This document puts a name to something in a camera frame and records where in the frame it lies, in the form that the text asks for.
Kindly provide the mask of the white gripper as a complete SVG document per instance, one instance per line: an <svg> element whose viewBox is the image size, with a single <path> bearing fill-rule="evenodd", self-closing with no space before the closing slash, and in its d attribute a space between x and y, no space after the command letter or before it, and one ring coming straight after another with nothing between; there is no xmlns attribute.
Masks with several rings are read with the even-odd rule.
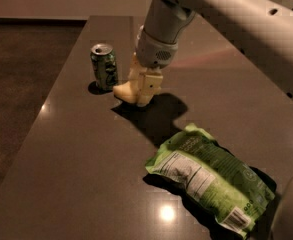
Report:
<svg viewBox="0 0 293 240"><path fill-rule="evenodd" d="M161 91L162 70L168 66L178 49L178 44L167 44L148 35L141 26L135 41L128 81L133 89L138 88L137 106L145 107L154 95Z"/></svg>

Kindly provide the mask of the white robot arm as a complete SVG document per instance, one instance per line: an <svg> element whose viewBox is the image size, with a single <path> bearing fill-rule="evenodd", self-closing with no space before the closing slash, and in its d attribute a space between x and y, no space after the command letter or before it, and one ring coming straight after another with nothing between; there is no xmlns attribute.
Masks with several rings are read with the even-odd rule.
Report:
<svg viewBox="0 0 293 240"><path fill-rule="evenodd" d="M136 38L146 68L171 63L179 35L201 15L293 101L293 11L269 0L152 0Z"/></svg>

